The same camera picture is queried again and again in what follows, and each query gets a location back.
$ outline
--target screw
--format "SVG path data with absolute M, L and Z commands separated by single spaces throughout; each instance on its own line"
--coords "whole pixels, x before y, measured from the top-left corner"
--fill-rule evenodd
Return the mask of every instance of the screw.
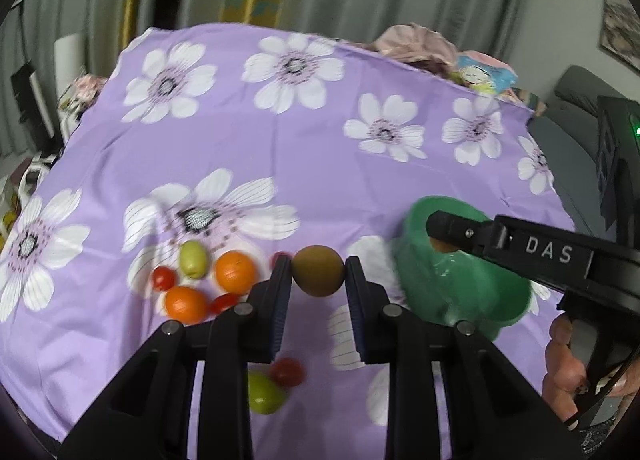
M 239 303 L 234 307 L 234 312 L 238 315 L 249 315 L 254 311 L 254 307 L 251 306 L 251 303 Z
M 473 326 L 469 321 L 460 321 L 456 325 L 456 330 L 460 332 L 462 335 L 471 335 L 476 331 L 476 327 Z
M 180 323 L 174 320 L 167 321 L 162 325 L 162 328 L 161 328 L 162 332 L 164 332 L 167 335 L 175 334 L 179 329 L 180 329 Z
M 389 317 L 398 317 L 399 315 L 402 315 L 402 307 L 389 303 L 382 307 L 382 312 Z

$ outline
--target orange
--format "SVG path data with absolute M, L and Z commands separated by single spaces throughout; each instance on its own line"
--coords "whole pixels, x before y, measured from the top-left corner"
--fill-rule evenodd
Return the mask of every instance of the orange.
M 209 300 L 190 286 L 174 286 L 166 293 L 164 308 L 171 319 L 183 325 L 195 325 L 209 315 Z
M 258 280 L 258 270 L 253 260 L 237 250 L 225 252 L 214 266 L 219 286 L 237 296 L 244 296 Z

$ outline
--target green plum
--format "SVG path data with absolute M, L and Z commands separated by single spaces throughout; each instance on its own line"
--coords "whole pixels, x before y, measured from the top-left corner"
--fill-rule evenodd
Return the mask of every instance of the green plum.
M 269 415 L 278 411 L 287 400 L 287 393 L 260 372 L 249 372 L 249 408 L 255 413 Z
M 209 253 L 196 240 L 189 240 L 180 246 L 180 270 L 192 280 L 204 278 L 209 271 Z

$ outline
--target wall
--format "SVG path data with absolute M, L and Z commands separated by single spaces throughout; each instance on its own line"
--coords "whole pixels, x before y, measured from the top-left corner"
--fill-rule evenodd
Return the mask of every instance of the wall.
M 598 48 L 603 8 L 604 0 L 527 0 L 508 58 L 518 86 L 547 97 L 577 64 L 640 101 L 640 74 Z

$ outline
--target green fruit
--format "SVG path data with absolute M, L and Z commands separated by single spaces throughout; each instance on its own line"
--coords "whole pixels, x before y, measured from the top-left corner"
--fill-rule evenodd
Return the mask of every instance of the green fruit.
M 330 296 L 344 281 L 344 263 L 335 250 L 312 245 L 298 251 L 291 262 L 293 279 L 314 297 Z
M 260 372 L 249 372 L 249 408 L 255 413 L 270 415 L 287 400 L 287 393 Z
M 180 246 L 179 263 L 185 276 L 199 280 L 209 271 L 209 253 L 200 242 L 189 240 Z

